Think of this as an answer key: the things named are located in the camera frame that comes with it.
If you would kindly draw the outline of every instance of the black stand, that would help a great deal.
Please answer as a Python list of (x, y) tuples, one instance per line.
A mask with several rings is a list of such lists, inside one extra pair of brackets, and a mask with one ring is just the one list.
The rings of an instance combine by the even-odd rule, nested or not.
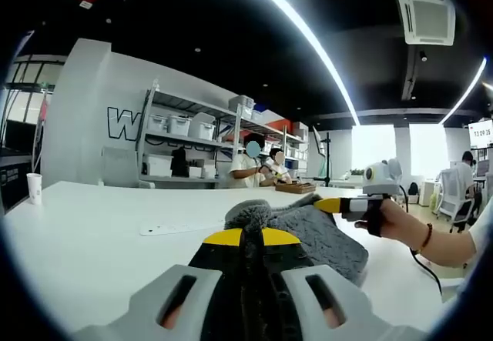
[(315, 177), (314, 181), (324, 181), (325, 186), (328, 187), (330, 183), (330, 176), (329, 176), (329, 158), (330, 158), (330, 153), (329, 153), (329, 144), (330, 144), (330, 139), (329, 139), (329, 132), (327, 132), (327, 136), (325, 139), (322, 140), (322, 143), (325, 143), (327, 145), (325, 156), (327, 157), (326, 160), (326, 168), (325, 168), (325, 178), (320, 178), (320, 177)]

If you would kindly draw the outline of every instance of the white wall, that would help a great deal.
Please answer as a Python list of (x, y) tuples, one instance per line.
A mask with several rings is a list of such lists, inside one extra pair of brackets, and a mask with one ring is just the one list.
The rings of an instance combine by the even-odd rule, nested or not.
[[(320, 132), (323, 139), (326, 132)], [(451, 162), (461, 160), (464, 151), (470, 149), (469, 131), (467, 129), (446, 128), (448, 159)], [(346, 171), (351, 169), (351, 130), (329, 131), (330, 159), (332, 160), (332, 178), (339, 179)], [(397, 158), (402, 167), (402, 186), (408, 188), (411, 182), (418, 185), (423, 178), (411, 175), (411, 137), (409, 128), (395, 129), (395, 143)], [(314, 134), (310, 133), (310, 148), (308, 154), (308, 173), (310, 177), (318, 176), (322, 157), (317, 154)]]
[(227, 108), (235, 93), (130, 56), (111, 52), (111, 44), (81, 38), (59, 76), (43, 137), (44, 187), (60, 180), (96, 183), (104, 145), (135, 149), (135, 141), (111, 139), (107, 108), (141, 112), (155, 78), (161, 91), (182, 94)]

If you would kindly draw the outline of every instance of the black ceiling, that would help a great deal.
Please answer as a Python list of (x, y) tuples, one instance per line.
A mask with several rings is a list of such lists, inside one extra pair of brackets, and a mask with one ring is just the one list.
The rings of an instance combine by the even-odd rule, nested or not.
[[(288, 1), (333, 60), (357, 111), (450, 108), (485, 54), (458, 4), (454, 45), (419, 48), (428, 60), (418, 64), (416, 99), (402, 101), (408, 46), (396, 0)], [(49, 0), (23, 53), (68, 55), (78, 37), (104, 40), (113, 51), (251, 96), (289, 119), (319, 122), (322, 129), (352, 124), (350, 119), (314, 118), (347, 112), (347, 106), (314, 50), (270, 0), (96, 0), (90, 10), (79, 3)], [(493, 72), (487, 67), (488, 77)], [(479, 85), (461, 109), (484, 113), (487, 102)], [(389, 115), (361, 118), (361, 123), (400, 125), (441, 117)], [(469, 115), (454, 118), (450, 125), (470, 120)]]

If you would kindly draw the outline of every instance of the wall lettering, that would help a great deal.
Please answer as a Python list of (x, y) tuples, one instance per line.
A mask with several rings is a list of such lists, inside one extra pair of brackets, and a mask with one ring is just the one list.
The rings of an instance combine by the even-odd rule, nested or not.
[(122, 135), (126, 141), (136, 141), (139, 133), (139, 123), (142, 113), (137, 112), (135, 117), (131, 110), (122, 110), (109, 106), (108, 116), (108, 137), (111, 139), (121, 139)]

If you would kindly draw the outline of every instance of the wooden tray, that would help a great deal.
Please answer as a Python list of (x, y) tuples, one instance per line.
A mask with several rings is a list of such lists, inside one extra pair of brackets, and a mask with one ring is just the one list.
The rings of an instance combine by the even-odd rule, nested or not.
[(288, 184), (279, 184), (276, 185), (276, 191), (288, 192), (288, 193), (309, 193), (315, 191), (317, 187), (312, 185), (311, 183), (298, 184), (293, 183), (291, 185)]

